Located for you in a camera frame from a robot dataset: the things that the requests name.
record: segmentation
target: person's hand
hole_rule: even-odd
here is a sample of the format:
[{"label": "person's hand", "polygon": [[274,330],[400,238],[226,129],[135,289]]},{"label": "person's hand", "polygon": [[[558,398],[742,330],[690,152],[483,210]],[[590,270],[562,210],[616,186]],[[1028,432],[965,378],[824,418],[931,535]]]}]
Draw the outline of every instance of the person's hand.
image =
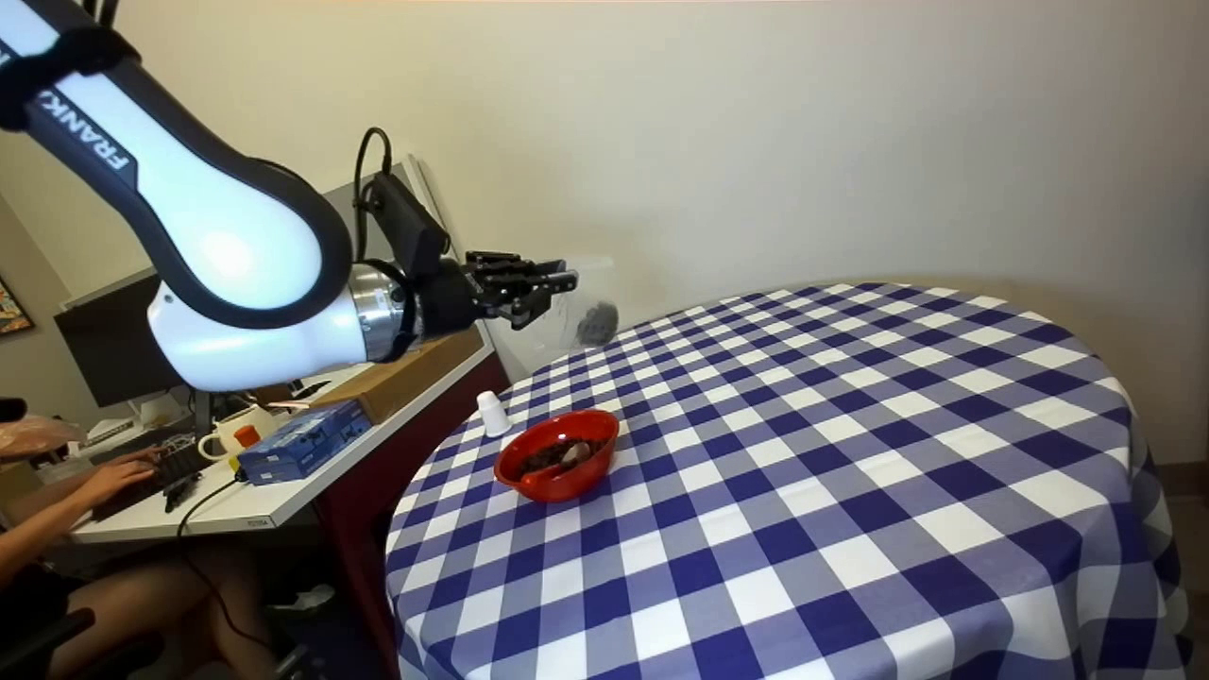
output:
[{"label": "person's hand", "polygon": [[160,451],[160,447],[143,447],[143,451],[122,453],[117,461],[160,466],[160,461],[164,461],[164,451]]},{"label": "person's hand", "polygon": [[41,457],[56,453],[75,439],[75,432],[48,417],[22,417],[0,424],[0,457]]},{"label": "person's hand", "polygon": [[86,510],[102,506],[105,498],[114,498],[122,488],[140,485],[155,471],[151,461],[140,457],[126,457],[126,461],[109,461],[102,469],[93,469],[75,490],[73,498]]}]

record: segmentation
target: blue object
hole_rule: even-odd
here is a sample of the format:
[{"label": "blue object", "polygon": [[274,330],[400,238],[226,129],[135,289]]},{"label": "blue object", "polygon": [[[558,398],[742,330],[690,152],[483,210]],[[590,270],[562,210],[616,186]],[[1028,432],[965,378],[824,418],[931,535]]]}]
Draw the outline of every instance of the blue object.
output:
[{"label": "blue object", "polygon": [[237,457],[245,485],[303,478],[326,466],[352,439],[369,432],[368,410],[354,401],[297,410],[274,439],[258,443]]}]

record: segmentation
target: table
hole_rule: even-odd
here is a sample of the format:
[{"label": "table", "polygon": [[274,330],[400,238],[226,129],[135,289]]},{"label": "table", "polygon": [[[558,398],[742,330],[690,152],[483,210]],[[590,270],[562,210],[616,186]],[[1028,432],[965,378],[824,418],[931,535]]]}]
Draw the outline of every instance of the table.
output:
[{"label": "table", "polygon": [[195,495],[173,514],[151,495],[105,522],[75,530],[80,544],[169,540],[190,514],[187,535],[270,531],[311,506],[331,544],[345,588],[359,607],[362,634],[376,642],[381,672],[392,672],[392,624],[381,600],[381,535],[391,510],[423,457],[475,409],[479,389],[504,389],[505,375],[479,335],[479,349],[442,371],[420,398],[376,424],[331,453],[306,478],[232,485],[232,469],[206,469]]},{"label": "table", "polygon": [[1183,676],[1127,389],[1056,320],[908,283],[736,293],[504,391],[624,418],[587,501],[490,478],[474,417],[386,544],[423,676]]},{"label": "table", "polygon": [[287,485],[232,485],[226,466],[211,466],[199,471],[199,485],[190,501],[177,510],[164,510],[164,498],[151,495],[105,522],[92,522],[75,530],[80,544],[129,544],[129,540],[168,540],[177,535],[180,516],[190,514],[187,535],[211,531],[265,531],[287,526],[303,506],[311,506],[321,490],[345,478],[354,466],[362,466],[386,439],[392,439],[406,424],[423,417],[442,391],[451,391],[474,365],[490,355],[483,344],[469,359],[462,359],[451,375],[430,383],[412,403],[397,409],[391,418],[376,424],[368,434],[331,453],[321,469]]}]

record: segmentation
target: person's arm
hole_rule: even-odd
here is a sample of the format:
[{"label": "person's arm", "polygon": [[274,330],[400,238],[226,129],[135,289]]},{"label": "person's arm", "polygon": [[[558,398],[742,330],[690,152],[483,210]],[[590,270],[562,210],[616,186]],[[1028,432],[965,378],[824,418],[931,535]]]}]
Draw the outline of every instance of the person's arm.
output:
[{"label": "person's arm", "polygon": [[73,428],[48,417],[0,424],[0,461],[44,457],[73,443]]},{"label": "person's arm", "polygon": [[22,566],[37,563],[54,544],[59,544],[75,522],[114,498],[122,488],[149,478],[155,469],[149,461],[114,461],[80,478],[73,495],[31,514],[13,531],[0,531],[0,584],[8,584]]},{"label": "person's arm", "polygon": [[[122,453],[122,457],[114,457],[114,461],[149,461],[149,466],[155,466],[160,457],[164,457],[160,447],[143,447],[143,451]],[[92,477],[92,471],[80,471],[80,477],[68,477],[68,478],[34,488],[34,490],[4,501],[4,516],[8,516],[13,526],[18,526],[18,522],[34,516],[37,510],[68,498],[80,485],[86,485],[86,477]]]}]

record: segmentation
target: blue checkered tablecloth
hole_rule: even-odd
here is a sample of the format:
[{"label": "blue checkered tablecloth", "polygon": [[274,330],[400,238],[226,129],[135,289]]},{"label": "blue checkered tablecloth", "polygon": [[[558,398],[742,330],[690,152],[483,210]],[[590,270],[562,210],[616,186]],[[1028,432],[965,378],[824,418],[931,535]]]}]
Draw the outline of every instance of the blue checkered tablecloth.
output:
[{"label": "blue checkered tablecloth", "polygon": [[624,418],[587,501],[490,477],[479,417],[397,501],[423,676],[1183,676],[1165,495],[1111,371],[947,287],[690,307],[504,391]]}]

